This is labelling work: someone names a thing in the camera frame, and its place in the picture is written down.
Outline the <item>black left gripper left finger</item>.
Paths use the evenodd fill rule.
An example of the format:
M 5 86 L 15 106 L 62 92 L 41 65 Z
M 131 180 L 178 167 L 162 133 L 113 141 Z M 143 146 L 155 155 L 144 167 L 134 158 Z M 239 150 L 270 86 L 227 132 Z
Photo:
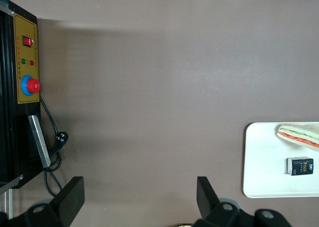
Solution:
M 2 227 L 69 227 L 84 204 L 84 178 L 73 177 L 47 204 L 30 207 L 23 214 L 9 219 L 0 214 Z

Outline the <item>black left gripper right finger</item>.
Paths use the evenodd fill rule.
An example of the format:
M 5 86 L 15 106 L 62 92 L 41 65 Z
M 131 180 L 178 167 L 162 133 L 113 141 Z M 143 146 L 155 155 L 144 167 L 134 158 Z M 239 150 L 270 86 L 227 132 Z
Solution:
M 197 178 L 196 201 L 201 219 L 198 227 L 290 227 L 291 224 L 279 212 L 258 209 L 253 215 L 229 201 L 221 201 L 207 177 Z

